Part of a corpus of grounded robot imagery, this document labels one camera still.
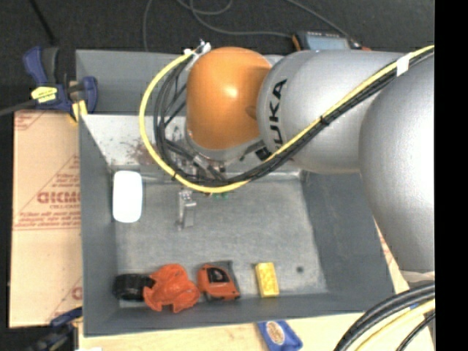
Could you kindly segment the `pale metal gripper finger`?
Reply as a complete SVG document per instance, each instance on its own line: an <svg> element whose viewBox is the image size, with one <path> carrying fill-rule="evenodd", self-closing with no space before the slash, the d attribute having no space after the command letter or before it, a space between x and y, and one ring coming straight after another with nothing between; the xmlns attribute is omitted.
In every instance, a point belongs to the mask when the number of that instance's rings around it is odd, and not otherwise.
<svg viewBox="0 0 468 351"><path fill-rule="evenodd" d="M185 228L186 200L187 200L186 191L181 190L178 193L178 218L175 223L178 230L183 230Z"/></svg>
<svg viewBox="0 0 468 351"><path fill-rule="evenodd" d="M197 201L193 198L191 192L184 195L184 226L185 228L195 225Z"/></svg>

